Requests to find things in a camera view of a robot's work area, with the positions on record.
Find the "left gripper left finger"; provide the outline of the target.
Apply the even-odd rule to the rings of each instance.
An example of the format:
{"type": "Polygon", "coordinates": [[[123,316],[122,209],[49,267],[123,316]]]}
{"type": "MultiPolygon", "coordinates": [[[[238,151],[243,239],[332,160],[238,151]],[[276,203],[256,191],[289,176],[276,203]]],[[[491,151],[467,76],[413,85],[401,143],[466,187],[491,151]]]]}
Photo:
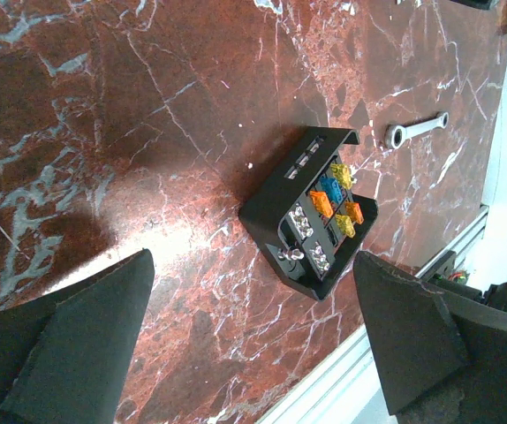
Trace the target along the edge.
{"type": "Polygon", "coordinates": [[[111,423],[155,278],[147,249],[0,312],[0,423],[111,423]]]}

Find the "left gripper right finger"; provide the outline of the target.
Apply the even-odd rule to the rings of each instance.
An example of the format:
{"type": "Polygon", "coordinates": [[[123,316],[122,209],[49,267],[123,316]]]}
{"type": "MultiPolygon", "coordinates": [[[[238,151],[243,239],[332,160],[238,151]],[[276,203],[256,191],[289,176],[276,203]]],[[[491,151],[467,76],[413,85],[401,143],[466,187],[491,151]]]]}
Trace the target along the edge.
{"type": "Polygon", "coordinates": [[[507,283],[431,284],[368,252],[353,274],[391,415],[507,423],[507,283]]]}

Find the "small orange fuse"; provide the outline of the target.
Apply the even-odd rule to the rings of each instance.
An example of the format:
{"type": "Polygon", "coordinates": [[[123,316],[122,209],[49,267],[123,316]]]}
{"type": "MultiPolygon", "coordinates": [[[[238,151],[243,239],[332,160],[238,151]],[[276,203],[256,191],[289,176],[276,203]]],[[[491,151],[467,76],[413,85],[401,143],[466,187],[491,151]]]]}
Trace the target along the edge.
{"type": "Polygon", "coordinates": [[[346,214],[350,217],[352,223],[363,224],[364,216],[358,202],[345,203],[346,214]]]}

